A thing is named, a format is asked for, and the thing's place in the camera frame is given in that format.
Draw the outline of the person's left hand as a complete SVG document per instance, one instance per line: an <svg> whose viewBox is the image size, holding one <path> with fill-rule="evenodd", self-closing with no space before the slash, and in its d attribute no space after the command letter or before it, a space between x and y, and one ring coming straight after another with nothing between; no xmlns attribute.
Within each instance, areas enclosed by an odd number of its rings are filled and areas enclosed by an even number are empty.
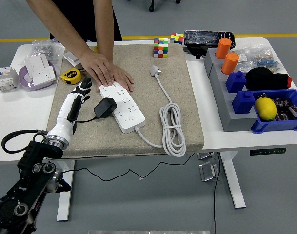
<svg viewBox="0 0 297 234"><path fill-rule="evenodd" d="M125 70L123 70L122 68L114 64L111 64L111 69L112 69L114 81L120 84L127 91L132 92L134 90L133 89L134 80L131 77L131 75L127 73Z"/></svg>

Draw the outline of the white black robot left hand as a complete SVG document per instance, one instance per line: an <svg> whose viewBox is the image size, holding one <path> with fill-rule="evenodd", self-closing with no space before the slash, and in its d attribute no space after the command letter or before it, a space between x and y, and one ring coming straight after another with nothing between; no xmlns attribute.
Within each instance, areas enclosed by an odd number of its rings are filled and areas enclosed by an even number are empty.
<svg viewBox="0 0 297 234"><path fill-rule="evenodd" d="M71 136L76 130L76 121L82 104L89 99L87 95L91 91L92 79L85 78L70 92L57 116L55 126L47 133L45 143L66 149L69 146Z"/></svg>

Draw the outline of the person's right hand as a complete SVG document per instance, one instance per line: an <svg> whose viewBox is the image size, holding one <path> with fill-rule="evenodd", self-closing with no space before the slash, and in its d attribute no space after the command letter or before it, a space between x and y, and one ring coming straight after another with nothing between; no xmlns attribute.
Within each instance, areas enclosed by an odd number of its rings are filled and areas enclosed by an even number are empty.
<svg viewBox="0 0 297 234"><path fill-rule="evenodd" d="M108 59L94 51L87 49L78 56L83 68L95 79L99 85L110 86L113 84L113 74Z"/></svg>

